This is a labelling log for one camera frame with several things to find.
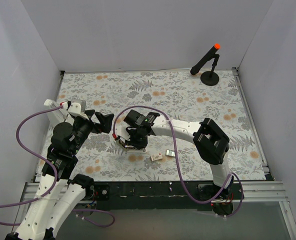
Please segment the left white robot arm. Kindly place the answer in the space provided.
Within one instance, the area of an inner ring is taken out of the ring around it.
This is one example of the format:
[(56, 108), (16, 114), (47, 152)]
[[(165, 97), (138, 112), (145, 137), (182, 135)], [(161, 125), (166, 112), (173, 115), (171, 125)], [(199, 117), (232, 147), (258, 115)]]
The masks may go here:
[(72, 119), (72, 123), (55, 125), (46, 155), (50, 163), (42, 168), (36, 200), (15, 232), (7, 234), (7, 240), (54, 240), (79, 201), (95, 200), (100, 192), (93, 178), (83, 174), (73, 179), (70, 176), (78, 162), (76, 154), (89, 134), (108, 134), (114, 115), (87, 110)]

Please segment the beige stapler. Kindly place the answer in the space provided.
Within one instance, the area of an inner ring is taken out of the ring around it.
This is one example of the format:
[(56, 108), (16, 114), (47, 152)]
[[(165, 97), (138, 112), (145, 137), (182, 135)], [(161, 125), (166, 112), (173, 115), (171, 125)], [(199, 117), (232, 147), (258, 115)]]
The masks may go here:
[(121, 148), (124, 152), (129, 152), (129, 153), (146, 153), (146, 148), (141, 148), (141, 149), (137, 149), (134, 146), (131, 145), (124, 145), (124, 142), (122, 142), (121, 140), (118, 140), (115, 142), (115, 144)]

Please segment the staple box sleeve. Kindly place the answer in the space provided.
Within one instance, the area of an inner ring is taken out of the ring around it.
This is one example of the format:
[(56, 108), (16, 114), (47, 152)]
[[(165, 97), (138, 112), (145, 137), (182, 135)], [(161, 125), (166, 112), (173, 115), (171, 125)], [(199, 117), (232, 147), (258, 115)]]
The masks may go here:
[(163, 155), (162, 155), (161, 152), (159, 152), (159, 153), (151, 155), (150, 159), (151, 159), (152, 162), (161, 161), (163, 159)]

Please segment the staple tray with staples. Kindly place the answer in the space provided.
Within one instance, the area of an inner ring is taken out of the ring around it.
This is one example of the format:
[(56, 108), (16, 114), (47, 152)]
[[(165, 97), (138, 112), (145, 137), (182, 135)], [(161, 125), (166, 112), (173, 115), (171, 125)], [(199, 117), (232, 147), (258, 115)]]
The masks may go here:
[(174, 150), (169, 150), (169, 149), (167, 149), (167, 150), (165, 151), (165, 155), (166, 155), (167, 157), (175, 158), (175, 157), (176, 157), (176, 152), (175, 152)]

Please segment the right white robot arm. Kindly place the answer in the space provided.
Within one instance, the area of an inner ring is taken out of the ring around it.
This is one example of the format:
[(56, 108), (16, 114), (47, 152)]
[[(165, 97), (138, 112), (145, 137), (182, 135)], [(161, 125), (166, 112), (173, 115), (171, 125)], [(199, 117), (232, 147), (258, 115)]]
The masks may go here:
[(127, 126), (116, 133), (125, 149), (145, 149), (149, 136), (174, 136), (192, 143), (200, 158), (210, 165), (215, 195), (225, 199), (233, 192), (234, 177), (227, 160), (230, 139), (212, 119), (191, 122), (170, 119), (162, 112), (143, 115), (132, 109), (124, 122)]

